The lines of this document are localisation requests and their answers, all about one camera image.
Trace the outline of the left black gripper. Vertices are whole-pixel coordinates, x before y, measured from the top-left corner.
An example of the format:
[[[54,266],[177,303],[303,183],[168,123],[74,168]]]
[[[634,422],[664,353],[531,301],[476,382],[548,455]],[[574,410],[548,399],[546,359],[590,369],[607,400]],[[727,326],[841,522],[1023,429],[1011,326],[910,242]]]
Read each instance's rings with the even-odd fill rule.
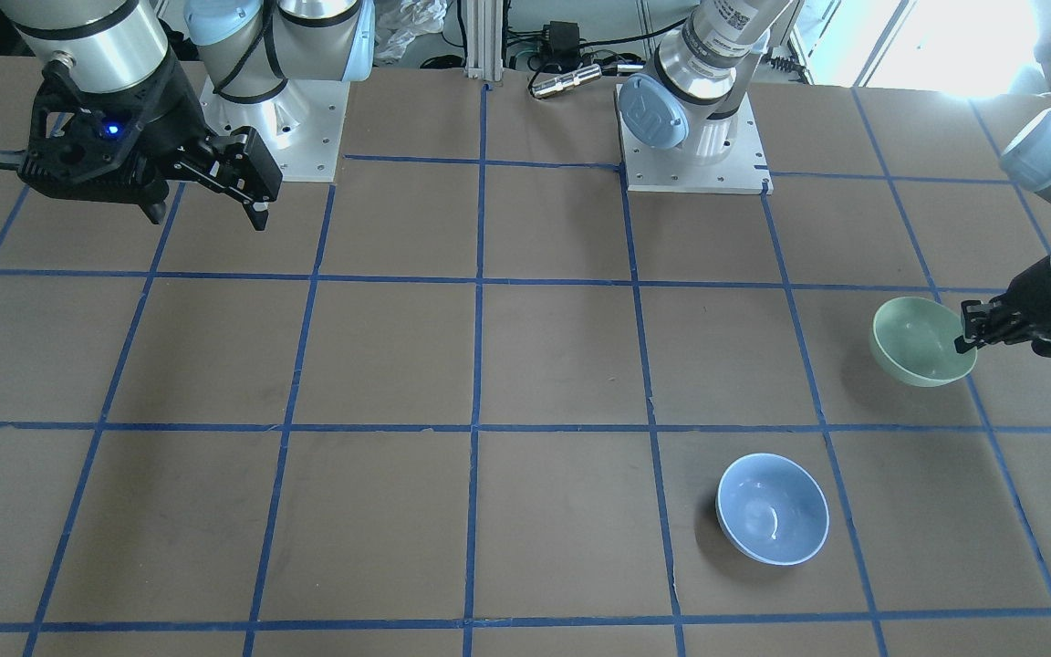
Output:
[[[1051,267],[1046,258],[1011,280],[1000,299],[961,303],[963,333],[956,353],[996,344],[1027,342],[1035,354],[1051,360]]]

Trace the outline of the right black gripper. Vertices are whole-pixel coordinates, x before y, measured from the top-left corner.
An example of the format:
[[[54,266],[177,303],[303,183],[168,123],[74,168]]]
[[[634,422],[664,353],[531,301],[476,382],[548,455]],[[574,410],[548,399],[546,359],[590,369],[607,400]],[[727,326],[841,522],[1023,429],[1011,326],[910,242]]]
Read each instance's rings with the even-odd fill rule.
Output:
[[[116,93],[77,86],[66,62],[47,62],[35,96],[18,178],[56,199],[138,205],[151,224],[168,215],[170,180],[199,183],[241,205],[263,232],[283,172],[257,130],[218,136],[205,125],[176,56]]]

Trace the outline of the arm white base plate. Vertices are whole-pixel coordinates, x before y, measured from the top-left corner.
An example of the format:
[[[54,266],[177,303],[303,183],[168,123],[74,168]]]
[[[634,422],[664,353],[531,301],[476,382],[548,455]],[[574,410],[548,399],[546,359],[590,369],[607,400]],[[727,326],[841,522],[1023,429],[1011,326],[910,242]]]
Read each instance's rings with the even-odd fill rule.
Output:
[[[704,126],[672,149],[642,144],[624,124],[619,137],[630,192],[760,196],[775,190],[750,96],[722,126]]]
[[[238,104],[213,93],[205,80],[201,107],[210,129],[228,136],[257,130],[288,183],[332,183],[351,84],[342,80],[289,80],[274,99]]]

